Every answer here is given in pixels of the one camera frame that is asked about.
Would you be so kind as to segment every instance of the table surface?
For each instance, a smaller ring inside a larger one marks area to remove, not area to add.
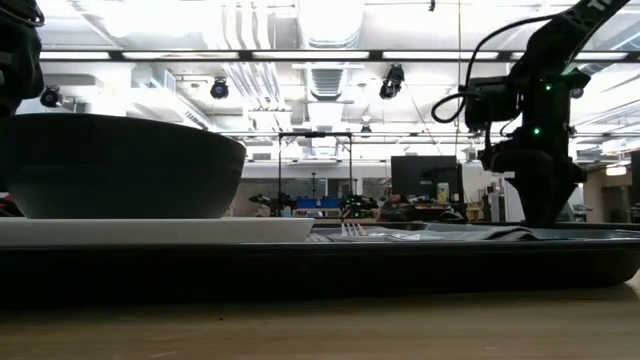
[[[4,311],[0,359],[635,360],[639,297],[636,275],[591,290]]]

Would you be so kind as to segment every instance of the black bowl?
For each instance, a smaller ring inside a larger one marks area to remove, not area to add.
[[[0,120],[0,187],[34,219],[218,218],[246,150],[182,125],[89,114]]]

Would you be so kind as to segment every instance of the computer screen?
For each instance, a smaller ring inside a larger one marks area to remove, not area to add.
[[[435,197],[438,184],[449,186],[449,196],[459,193],[458,161],[455,156],[392,156],[391,186],[403,195]]]

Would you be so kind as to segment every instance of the ceiling light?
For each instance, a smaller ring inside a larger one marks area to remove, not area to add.
[[[255,51],[254,59],[340,59],[340,60],[357,60],[367,59],[368,51],[327,51],[327,50],[311,50],[311,51]]]
[[[109,60],[105,51],[43,51],[40,60]]]
[[[511,55],[512,59],[518,60],[524,55],[524,52],[515,52]],[[575,60],[622,60],[627,56],[626,52],[607,51],[607,52],[582,52],[579,53]]]
[[[404,136],[409,136],[411,135],[410,133],[392,133],[392,132],[376,132],[375,133],[375,137],[404,137]],[[369,133],[354,133],[353,136],[355,137],[370,137],[371,135]]]
[[[626,166],[608,167],[606,170],[607,176],[620,176],[627,173]]]
[[[472,55],[473,52],[471,51],[385,51],[382,54],[382,58],[387,60],[469,60]],[[492,60],[497,57],[497,51],[481,51],[476,55],[478,60]]]
[[[294,70],[364,70],[362,64],[327,64],[327,63],[306,63],[293,64]]]
[[[198,59],[238,59],[240,56],[237,52],[197,52],[197,51],[127,51],[122,55],[131,60],[155,60],[155,59],[179,59],[179,60],[198,60]]]

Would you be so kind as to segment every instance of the black tray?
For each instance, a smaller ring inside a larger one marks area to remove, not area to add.
[[[640,239],[2,248],[0,305],[598,287],[638,268]]]

